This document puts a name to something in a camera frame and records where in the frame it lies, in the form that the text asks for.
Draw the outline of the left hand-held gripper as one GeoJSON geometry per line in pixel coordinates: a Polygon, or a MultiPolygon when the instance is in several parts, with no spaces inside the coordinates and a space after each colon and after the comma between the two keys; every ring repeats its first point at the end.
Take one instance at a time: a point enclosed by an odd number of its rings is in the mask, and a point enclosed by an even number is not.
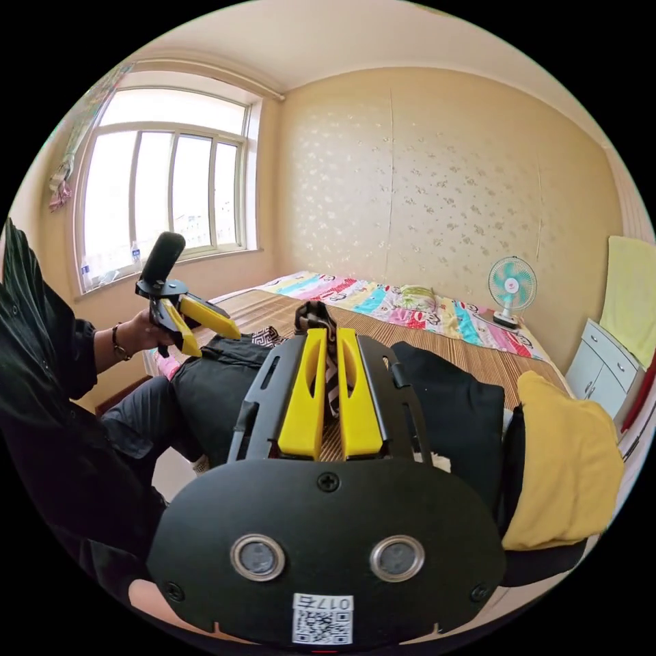
{"type": "Polygon", "coordinates": [[[241,337],[236,323],[226,312],[189,292],[179,280],[151,283],[141,278],[136,283],[135,292],[148,300],[152,322],[169,334],[183,355],[202,356],[192,333],[192,329],[198,327],[212,330],[223,338],[238,340],[241,337]]]}

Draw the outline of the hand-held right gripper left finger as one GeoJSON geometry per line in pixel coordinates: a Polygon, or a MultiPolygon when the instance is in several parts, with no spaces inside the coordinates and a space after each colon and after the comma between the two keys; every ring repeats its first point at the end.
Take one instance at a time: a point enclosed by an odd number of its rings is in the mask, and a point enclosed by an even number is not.
{"type": "Polygon", "coordinates": [[[318,458],[323,440],[327,367],[327,331],[309,329],[290,398],[278,446],[285,456],[318,458]]]}

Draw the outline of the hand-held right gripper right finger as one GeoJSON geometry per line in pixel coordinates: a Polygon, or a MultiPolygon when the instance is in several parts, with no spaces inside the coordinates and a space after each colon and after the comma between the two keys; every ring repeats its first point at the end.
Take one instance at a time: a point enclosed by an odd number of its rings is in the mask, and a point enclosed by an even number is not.
{"type": "Polygon", "coordinates": [[[383,446],[364,360],[353,329],[337,330],[338,400],[345,459],[376,456],[383,446]]]}

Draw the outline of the person's left hand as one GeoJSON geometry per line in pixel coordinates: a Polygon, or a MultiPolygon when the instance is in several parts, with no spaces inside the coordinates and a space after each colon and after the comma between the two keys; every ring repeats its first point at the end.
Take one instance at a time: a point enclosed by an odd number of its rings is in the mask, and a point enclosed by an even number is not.
{"type": "Polygon", "coordinates": [[[140,311],[131,320],[119,326],[117,340],[130,356],[174,344],[171,336],[152,322],[150,311],[147,309],[140,311]]]}

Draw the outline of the person's right hand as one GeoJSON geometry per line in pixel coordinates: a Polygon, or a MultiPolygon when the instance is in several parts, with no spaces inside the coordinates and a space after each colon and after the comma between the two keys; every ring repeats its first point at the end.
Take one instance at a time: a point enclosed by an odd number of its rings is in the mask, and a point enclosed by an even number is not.
{"type": "Polygon", "coordinates": [[[128,587],[128,600],[135,609],[164,623],[205,636],[213,636],[214,638],[219,636],[216,631],[202,631],[179,618],[169,606],[156,584],[152,582],[143,579],[136,579],[131,582],[128,587]]]}

